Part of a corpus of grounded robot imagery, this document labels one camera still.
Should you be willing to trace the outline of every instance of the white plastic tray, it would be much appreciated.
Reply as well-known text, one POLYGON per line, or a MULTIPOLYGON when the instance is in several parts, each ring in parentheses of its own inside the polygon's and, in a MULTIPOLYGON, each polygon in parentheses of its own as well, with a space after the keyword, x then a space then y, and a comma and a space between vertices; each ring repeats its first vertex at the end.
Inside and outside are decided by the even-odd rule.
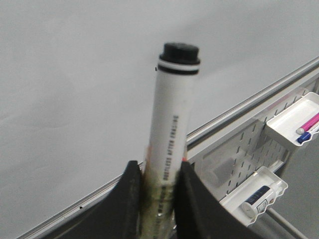
POLYGON ((314 133, 309 140, 300 144, 297 142, 297 138, 300 135, 296 133, 296 130, 318 112, 319 95, 309 92, 280 114, 267 121, 265 134, 290 152, 305 148, 312 139, 318 136, 318 132, 314 133))
POLYGON ((275 203, 278 197, 284 194, 284 191, 288 188, 288 184, 265 166, 260 167, 247 180, 239 185, 239 187, 237 187, 234 191, 232 191, 229 195, 222 199, 220 201, 220 204, 243 225, 249 226, 257 220, 260 214, 263 213, 258 214, 255 218, 250 218, 241 209, 241 204, 262 186, 269 186, 275 182, 278 183, 281 191, 276 193, 278 195, 275 200, 268 205, 270 206, 275 203))

